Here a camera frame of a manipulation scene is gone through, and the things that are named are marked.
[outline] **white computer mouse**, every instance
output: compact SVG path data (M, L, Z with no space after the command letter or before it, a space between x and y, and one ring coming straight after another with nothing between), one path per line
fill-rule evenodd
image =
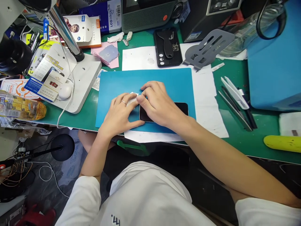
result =
M64 83L60 86L60 90L59 90L59 96L62 99L67 99L70 97L71 92L72 92L72 84L69 83Z

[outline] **black phone case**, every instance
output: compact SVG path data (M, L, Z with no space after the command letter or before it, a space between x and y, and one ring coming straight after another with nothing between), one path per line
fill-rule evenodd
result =
M183 59L180 49L180 42L178 39L177 30L175 28L155 30L154 40L158 67L171 67L182 64ZM166 52L171 51L170 48L172 48L173 54L166 55Z

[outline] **white sleeve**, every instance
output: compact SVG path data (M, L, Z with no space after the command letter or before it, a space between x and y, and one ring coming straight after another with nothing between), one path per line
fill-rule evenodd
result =
M301 209L258 198L239 200L235 205L239 225L300 226Z
M95 177L79 177L55 225L90 225L100 208L100 184Z

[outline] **hand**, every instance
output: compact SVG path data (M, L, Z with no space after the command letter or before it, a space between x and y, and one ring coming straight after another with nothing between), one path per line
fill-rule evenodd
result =
M112 100L110 109L104 119L104 122L98 130L102 136L107 136L109 139L111 139L115 135L141 126L145 123L141 120L129 122L129 114L138 105L138 102L135 101L129 106L126 106L125 103L128 103L129 100L135 98L136 96L136 94L123 93Z
M141 90L144 91L137 97L137 101L155 123L175 131L176 125L186 121L187 116L168 96L164 83L147 82Z

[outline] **yellow foam tube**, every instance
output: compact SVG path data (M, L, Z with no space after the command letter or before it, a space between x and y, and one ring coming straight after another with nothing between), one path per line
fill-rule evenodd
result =
M272 149L301 153L301 137L270 135L266 136L263 142Z

